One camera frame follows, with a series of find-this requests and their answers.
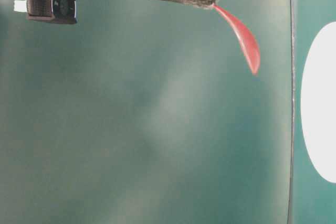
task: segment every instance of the green surface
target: green surface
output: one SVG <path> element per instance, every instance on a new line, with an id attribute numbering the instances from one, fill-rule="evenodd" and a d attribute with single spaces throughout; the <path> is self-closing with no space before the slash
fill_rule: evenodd
<path id="1" fill-rule="evenodd" d="M 78 24 L 0 0 L 0 223 L 287 222 L 289 0 L 78 0 Z"/>
<path id="2" fill-rule="evenodd" d="M 304 143 L 300 116 L 302 73 L 317 33 L 336 20 L 334 0 L 294 0 L 296 119 L 292 181 L 293 224 L 336 223 L 336 185 L 324 180 L 313 167 Z"/>

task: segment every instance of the red plastic piece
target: red plastic piece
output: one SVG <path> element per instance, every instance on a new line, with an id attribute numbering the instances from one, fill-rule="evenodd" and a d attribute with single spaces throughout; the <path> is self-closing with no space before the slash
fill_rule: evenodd
<path id="1" fill-rule="evenodd" d="M 252 74 L 257 74 L 260 67 L 260 50 L 251 31 L 234 15 L 218 5 L 214 8 L 230 24 L 239 41 L 240 47 Z"/>

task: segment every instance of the vertical edge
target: vertical edge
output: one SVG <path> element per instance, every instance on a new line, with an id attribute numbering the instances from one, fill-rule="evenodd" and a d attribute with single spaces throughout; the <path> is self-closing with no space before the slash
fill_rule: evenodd
<path id="1" fill-rule="evenodd" d="M 290 0 L 290 23 L 291 23 L 291 65 L 292 65 L 292 127 L 291 127 L 291 155 L 290 155 L 290 178 L 289 178 L 289 199 L 287 224 L 292 224 L 292 201 L 293 201 L 293 158 L 294 158 L 294 134 L 295 134 L 295 92 L 296 92 L 296 71 L 295 71 L 295 38 L 296 38 L 296 1 Z"/>

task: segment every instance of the teal wall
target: teal wall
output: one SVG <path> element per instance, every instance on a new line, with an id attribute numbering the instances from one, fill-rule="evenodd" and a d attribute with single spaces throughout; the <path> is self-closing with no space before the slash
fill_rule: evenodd
<path id="1" fill-rule="evenodd" d="M 0 0 L 0 223 L 286 223 L 290 0 L 214 11 L 78 0 L 78 24 Z"/>
<path id="2" fill-rule="evenodd" d="M 336 223 L 336 184 L 324 180 L 313 167 L 304 143 L 300 116 L 302 73 L 317 33 L 336 20 L 334 0 L 293 0 L 296 108 L 292 180 L 293 224 Z"/>

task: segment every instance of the white oval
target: white oval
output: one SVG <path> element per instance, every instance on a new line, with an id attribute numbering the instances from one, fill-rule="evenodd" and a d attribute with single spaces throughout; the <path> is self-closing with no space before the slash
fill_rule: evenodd
<path id="1" fill-rule="evenodd" d="M 308 52 L 301 87 L 302 130 L 318 173 L 336 183 L 336 22 L 324 26 Z"/>

